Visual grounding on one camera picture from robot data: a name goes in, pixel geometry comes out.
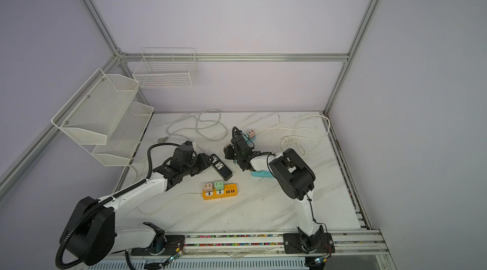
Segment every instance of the white wall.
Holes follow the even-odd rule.
[[[1,176],[111,54],[79,0],[0,0],[0,19]],[[77,201],[111,193],[119,172],[59,135],[0,210],[0,268],[55,268]]]
[[[118,46],[347,53],[369,0],[94,0]]]
[[[137,62],[129,63],[133,71]],[[190,88],[143,89],[156,112],[322,110],[341,62],[200,62]]]
[[[485,268],[486,0],[383,0],[332,108],[399,270]]]

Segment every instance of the white wire basket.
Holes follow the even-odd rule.
[[[141,48],[133,72],[140,88],[192,87],[198,74],[194,48]]]
[[[67,117],[51,122],[77,144],[107,144],[135,97],[139,82],[118,74],[101,73],[94,86]]]
[[[107,144],[95,146],[92,156],[104,166],[128,165],[153,111],[154,107],[132,102]]]

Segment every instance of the orange power strip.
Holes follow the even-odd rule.
[[[237,185],[235,183],[225,184],[225,188],[220,191],[216,191],[215,189],[212,192],[203,191],[204,200],[212,200],[212,199],[234,197],[234,196],[237,196]]]

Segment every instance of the black mounting plate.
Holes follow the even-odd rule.
[[[167,246],[164,248],[163,252],[161,255],[151,255],[148,252],[149,248],[134,248],[132,249],[131,256],[171,256],[176,253],[176,249],[178,247],[181,247],[181,249],[184,246],[184,240],[185,236],[184,235],[166,235],[166,241],[167,241]]]
[[[285,253],[303,253],[300,248],[300,235],[298,233],[285,233],[283,234],[284,238],[284,252]],[[332,234],[324,233],[321,237],[320,246],[316,251],[310,254],[315,253],[335,253],[335,244],[332,239]]]

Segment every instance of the white marble tabletop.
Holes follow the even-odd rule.
[[[243,172],[232,160],[226,160],[223,147],[230,142],[231,129],[238,127],[243,132],[249,130],[259,131],[267,127],[294,127],[296,121],[304,115],[316,115],[318,112],[259,112],[259,113],[222,113],[221,122],[228,127],[227,136],[221,141],[209,141],[199,136],[194,130],[184,130],[184,134],[191,138],[207,153],[215,153],[233,171],[233,176],[225,183],[236,183],[238,195],[231,198],[203,200],[197,195],[185,195],[170,202],[159,212],[150,216],[143,216],[137,210],[132,210],[118,225],[138,225],[142,221],[150,221],[162,229],[170,232],[216,232],[216,231],[252,231],[252,230],[296,230],[298,219],[295,213],[293,201],[287,197],[274,178],[252,177],[250,171]],[[179,117],[187,114],[154,114],[149,122],[143,140],[157,142],[165,137],[166,128]],[[218,118],[217,113],[207,113],[201,119]],[[170,129],[171,131],[181,127],[194,127],[195,120],[180,121]],[[199,127],[210,125],[210,122],[200,122]],[[324,135],[326,129],[321,118],[311,117],[300,122],[299,127],[309,127]],[[201,131],[209,138],[221,137],[224,129],[215,126]],[[281,141],[286,135],[291,135],[289,130],[268,130],[257,135],[255,150],[282,152]],[[310,136],[311,131],[297,131],[298,135]],[[180,137],[170,137],[167,142],[183,143],[186,140]],[[300,143],[307,149],[312,149],[317,141],[301,139]],[[145,157],[147,148],[151,142],[143,142],[137,155]],[[291,147],[297,150],[295,144],[288,142],[285,148]],[[172,156],[173,147],[156,147],[152,151],[153,167],[163,163]],[[354,207],[349,193],[343,181],[335,154],[328,139],[321,141],[320,145],[312,153],[303,157],[303,160],[311,167],[316,175],[313,210],[318,222],[326,223],[328,230],[360,229]],[[148,164],[145,161],[145,176]],[[135,165],[139,171],[144,167],[143,163]],[[201,193],[203,185],[209,182],[221,180],[218,173],[208,168],[196,176],[185,176],[183,181],[169,191],[159,194],[139,208],[143,212],[152,212],[162,206],[168,200],[184,193]],[[127,174],[123,187],[134,181],[134,172]]]

